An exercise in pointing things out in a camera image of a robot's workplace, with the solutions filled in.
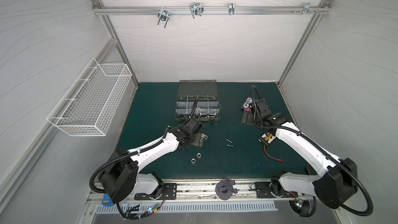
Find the gray side wall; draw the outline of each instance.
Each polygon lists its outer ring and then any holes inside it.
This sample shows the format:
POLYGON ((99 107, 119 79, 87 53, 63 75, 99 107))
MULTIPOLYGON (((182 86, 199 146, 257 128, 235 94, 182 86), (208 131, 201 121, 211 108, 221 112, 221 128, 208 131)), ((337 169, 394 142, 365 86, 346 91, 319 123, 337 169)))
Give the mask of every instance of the gray side wall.
POLYGON ((109 38, 90 0, 0 0, 0 185, 109 38))
MULTIPOLYGON (((398 185, 398 0, 333 0, 282 85, 303 132, 351 158, 370 192, 370 217, 396 223, 398 185)), ((363 211, 357 193, 346 202, 363 211)))

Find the green mat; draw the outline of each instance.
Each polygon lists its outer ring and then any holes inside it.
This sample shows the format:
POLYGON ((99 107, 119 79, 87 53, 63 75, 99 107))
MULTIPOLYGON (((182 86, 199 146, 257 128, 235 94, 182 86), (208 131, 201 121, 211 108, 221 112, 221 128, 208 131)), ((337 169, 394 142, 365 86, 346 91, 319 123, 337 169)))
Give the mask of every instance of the green mat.
MULTIPOLYGON (((162 136, 164 129, 176 126, 174 120, 179 83, 140 83, 123 128, 118 148, 126 150, 141 146, 162 136)), ((275 139, 267 157, 257 140, 263 132, 254 126, 241 123, 242 104, 250 96, 250 86, 256 85, 272 113, 280 112, 291 119, 285 102, 275 83, 217 83, 219 102, 222 105, 219 122, 204 122, 208 139, 203 147, 188 146, 188 151, 176 150, 160 157, 140 173, 157 173, 161 178, 270 178, 284 170, 306 174, 308 166, 292 148, 275 139)))

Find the silver bracket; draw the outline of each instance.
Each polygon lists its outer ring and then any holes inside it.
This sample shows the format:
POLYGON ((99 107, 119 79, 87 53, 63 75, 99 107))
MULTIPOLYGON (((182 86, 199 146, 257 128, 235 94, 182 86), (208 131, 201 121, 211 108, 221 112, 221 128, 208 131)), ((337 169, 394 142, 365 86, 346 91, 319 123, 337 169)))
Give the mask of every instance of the silver bracket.
POLYGON ((169 21, 169 18, 170 18, 169 12, 168 12, 168 11, 165 11, 165 10, 160 10, 160 11, 158 12, 158 17, 159 17, 158 25, 159 25, 159 23, 160 23, 161 20, 162 20, 162 21, 166 21, 166 22, 164 23, 164 27, 166 28, 167 21, 169 21))
POLYGON ((93 2, 93 9, 101 8, 99 0, 91 0, 91 2, 93 2))
POLYGON ((229 15, 233 15, 235 13, 235 4, 234 3, 229 3, 229 15))
POLYGON ((322 7, 323 7, 323 8, 330 8, 330 2, 331 2, 331 0, 325 0, 325 1, 322 3, 322 7))
POLYGON ((304 6, 304 9, 302 9, 300 12, 302 15, 305 15, 306 13, 313 13, 313 14, 316 13, 316 12, 310 10, 310 3, 306 3, 304 6))
POLYGON ((192 5, 189 6, 189 9, 191 10, 192 17, 195 18, 195 14, 198 14, 199 16, 202 16, 203 12, 203 5, 201 2, 195 2, 192 5))

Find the horizontal metal rail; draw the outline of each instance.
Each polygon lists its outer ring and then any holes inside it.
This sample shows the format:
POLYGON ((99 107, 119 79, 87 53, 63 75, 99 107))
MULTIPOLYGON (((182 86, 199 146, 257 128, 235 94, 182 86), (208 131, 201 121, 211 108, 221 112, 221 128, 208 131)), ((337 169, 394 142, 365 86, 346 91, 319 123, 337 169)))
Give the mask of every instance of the horizontal metal rail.
MULTIPOLYGON (((101 7, 93 9, 96 15, 158 15, 160 10, 166 10, 170 15, 191 15, 189 7, 101 7)), ((311 6, 311 12, 306 14, 329 14, 331 8, 311 6)), ((234 7, 234 15, 285 15, 298 14, 304 10, 304 6, 272 6, 272 7, 234 7)), ((205 7, 203 15, 229 15, 228 7, 205 7)))

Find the white wall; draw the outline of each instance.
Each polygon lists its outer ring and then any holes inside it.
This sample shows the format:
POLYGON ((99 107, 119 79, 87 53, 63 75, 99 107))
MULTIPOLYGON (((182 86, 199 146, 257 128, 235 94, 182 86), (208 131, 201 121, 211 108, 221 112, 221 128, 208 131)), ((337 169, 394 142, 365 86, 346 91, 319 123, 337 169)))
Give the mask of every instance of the white wall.
POLYGON ((90 0, 0 0, 0 185, 109 38, 90 0))
MULTIPOLYGON (((396 223, 398 0, 333 0, 282 85, 316 142, 358 166, 375 211, 353 223, 396 223)), ((357 193, 347 205, 365 210, 357 193)))
MULTIPOLYGON (((320 0, 102 0, 105 6, 296 6, 320 0)), ((140 82, 216 79, 277 81, 309 21, 308 16, 112 16, 112 23, 140 82)))

